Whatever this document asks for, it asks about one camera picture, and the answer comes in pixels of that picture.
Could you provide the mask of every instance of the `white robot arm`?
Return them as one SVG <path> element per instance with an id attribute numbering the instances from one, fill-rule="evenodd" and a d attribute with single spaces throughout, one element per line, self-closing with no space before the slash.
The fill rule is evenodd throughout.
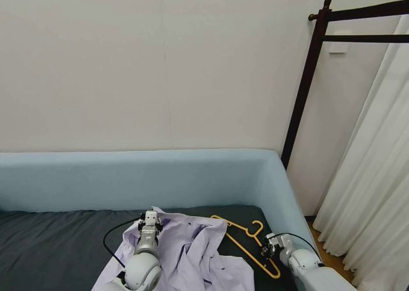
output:
<path id="1" fill-rule="evenodd" d="M 334 269 L 325 267 L 317 254 L 308 249 L 295 249 L 290 234 L 266 236 L 262 253 L 272 257 L 278 249 L 281 262 L 291 269 L 306 291 L 357 291 Z"/>
<path id="2" fill-rule="evenodd" d="M 102 286 L 101 291 L 151 291 L 156 287 L 162 272 L 157 259 L 157 236 L 162 231 L 158 213 L 146 211 L 138 222 L 138 229 L 141 236 L 134 255 L 128 260 L 125 270 Z"/>

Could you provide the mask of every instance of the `dark gray mattress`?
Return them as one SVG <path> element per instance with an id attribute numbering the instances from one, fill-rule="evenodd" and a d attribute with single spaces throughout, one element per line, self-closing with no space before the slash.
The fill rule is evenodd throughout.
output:
<path id="1" fill-rule="evenodd" d="M 253 206 L 165 210 L 190 216 L 217 214 L 243 226 L 252 226 L 251 222 L 257 219 L 265 225 L 259 239 L 270 232 L 263 212 Z M 102 245 L 104 234 L 140 213 L 140 210 L 0 213 L 0 290 L 91 290 L 111 257 Z M 113 250 L 121 243 L 127 227 L 118 228 L 109 236 L 107 243 Z M 263 259 L 254 240 L 234 227 L 228 230 L 258 260 Z M 282 278 L 272 279 L 227 237 L 219 246 L 219 253 L 242 256 L 254 269 L 256 290 L 296 290 L 288 270 L 278 261 Z"/>

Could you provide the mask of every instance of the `sheer curtain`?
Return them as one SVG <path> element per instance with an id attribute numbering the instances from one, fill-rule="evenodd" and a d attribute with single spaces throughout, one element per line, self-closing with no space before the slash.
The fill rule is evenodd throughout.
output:
<path id="1" fill-rule="evenodd" d="M 409 34 L 409 17 L 396 33 Z M 360 291 L 409 285 L 409 44 L 390 44 L 314 228 Z"/>

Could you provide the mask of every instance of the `bed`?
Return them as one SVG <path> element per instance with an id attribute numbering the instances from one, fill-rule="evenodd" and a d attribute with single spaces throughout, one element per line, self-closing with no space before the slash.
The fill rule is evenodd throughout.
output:
<path id="1" fill-rule="evenodd" d="M 0 186 L 0 290 L 89 290 L 110 259 L 104 233 L 152 205 L 248 227 L 258 219 L 263 235 L 292 232 L 314 243 L 271 150 L 2 153 Z M 109 236 L 110 247 L 125 228 Z M 229 233 L 261 260 L 254 240 Z M 227 237 L 219 253 L 244 257 L 256 290 L 294 290 L 284 267 L 271 279 Z"/>

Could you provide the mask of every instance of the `wooden floor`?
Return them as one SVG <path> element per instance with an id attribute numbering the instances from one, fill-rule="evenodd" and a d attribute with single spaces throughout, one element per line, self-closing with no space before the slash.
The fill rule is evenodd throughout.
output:
<path id="1" fill-rule="evenodd" d="M 342 257 L 335 257 L 331 256 L 328 254 L 323 248 L 323 242 L 318 242 L 318 236 L 320 235 L 320 232 L 316 231 L 313 228 L 313 222 L 308 222 L 309 229 L 311 229 L 311 233 L 313 234 L 315 243 L 318 246 L 318 250 L 320 251 L 320 255 L 322 257 L 323 263 L 328 266 L 333 268 L 335 271 L 337 271 L 339 274 L 343 276 L 346 280 L 348 280 L 350 283 L 352 282 L 353 279 L 353 274 L 351 271 L 346 271 L 344 270 L 344 265 L 343 265 L 343 258 Z"/>

